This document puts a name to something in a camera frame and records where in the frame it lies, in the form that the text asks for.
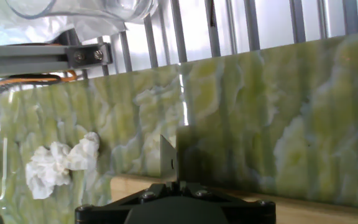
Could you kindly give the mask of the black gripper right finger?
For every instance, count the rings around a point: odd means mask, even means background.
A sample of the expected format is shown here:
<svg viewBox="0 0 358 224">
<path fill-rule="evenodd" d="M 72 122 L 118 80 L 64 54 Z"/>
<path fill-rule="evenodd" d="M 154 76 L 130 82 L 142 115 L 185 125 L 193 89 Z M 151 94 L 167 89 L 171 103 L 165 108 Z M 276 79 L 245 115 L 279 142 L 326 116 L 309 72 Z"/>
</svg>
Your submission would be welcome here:
<svg viewBox="0 0 358 224">
<path fill-rule="evenodd" d="M 271 200 L 246 201 L 185 181 L 177 182 L 176 190 L 186 200 L 180 211 L 195 223 L 276 223 L 276 203 Z"/>
</svg>

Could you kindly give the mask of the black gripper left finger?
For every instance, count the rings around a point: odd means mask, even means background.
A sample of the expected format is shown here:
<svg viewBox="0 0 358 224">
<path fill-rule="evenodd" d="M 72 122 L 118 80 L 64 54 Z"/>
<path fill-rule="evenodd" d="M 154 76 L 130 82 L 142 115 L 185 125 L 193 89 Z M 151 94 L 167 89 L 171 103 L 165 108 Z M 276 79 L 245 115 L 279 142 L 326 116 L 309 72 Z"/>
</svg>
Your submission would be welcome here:
<svg viewBox="0 0 358 224">
<path fill-rule="evenodd" d="M 75 224 L 125 224 L 134 208 L 173 196 L 176 190 L 176 182 L 152 184 L 147 189 L 104 206 L 81 205 L 75 208 Z"/>
</svg>

